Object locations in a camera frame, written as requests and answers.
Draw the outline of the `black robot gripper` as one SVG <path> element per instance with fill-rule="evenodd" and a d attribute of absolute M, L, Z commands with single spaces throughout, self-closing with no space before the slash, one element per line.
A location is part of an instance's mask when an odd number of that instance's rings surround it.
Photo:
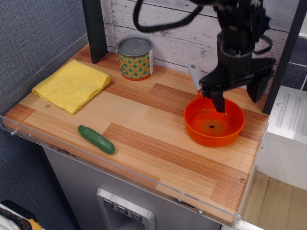
<path fill-rule="evenodd" d="M 274 58 L 253 58 L 255 43 L 250 42 L 244 50 L 224 47 L 223 35 L 217 35 L 216 68 L 203 77 L 199 84 L 204 97 L 211 97 L 217 112 L 225 113 L 223 92 L 246 85 L 247 92 L 254 103 L 258 102 L 274 76 Z"/>

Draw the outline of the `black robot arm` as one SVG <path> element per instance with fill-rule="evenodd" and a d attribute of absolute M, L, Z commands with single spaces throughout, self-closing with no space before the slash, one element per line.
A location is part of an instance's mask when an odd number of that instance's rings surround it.
<path fill-rule="evenodd" d="M 217 112 L 225 112 L 223 93 L 243 86 L 258 102 L 274 76 L 274 58 L 253 58 L 271 50 L 265 35 L 270 17 L 260 0 L 216 0 L 213 4 L 221 32 L 217 35 L 217 66 L 200 79 L 203 97 L 210 98 Z"/>

